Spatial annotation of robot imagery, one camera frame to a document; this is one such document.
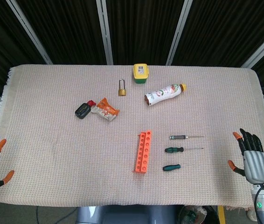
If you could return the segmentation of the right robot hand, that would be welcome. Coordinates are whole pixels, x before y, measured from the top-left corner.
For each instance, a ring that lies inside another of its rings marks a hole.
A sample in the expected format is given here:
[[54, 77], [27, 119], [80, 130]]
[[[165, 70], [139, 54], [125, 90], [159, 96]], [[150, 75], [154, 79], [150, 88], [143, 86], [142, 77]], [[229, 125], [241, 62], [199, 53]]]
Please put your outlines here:
[[240, 133], [233, 132], [233, 136], [241, 150], [243, 169], [238, 168], [231, 160], [228, 160], [229, 167], [251, 184], [264, 184], [264, 150], [261, 140], [243, 129], [240, 129]]

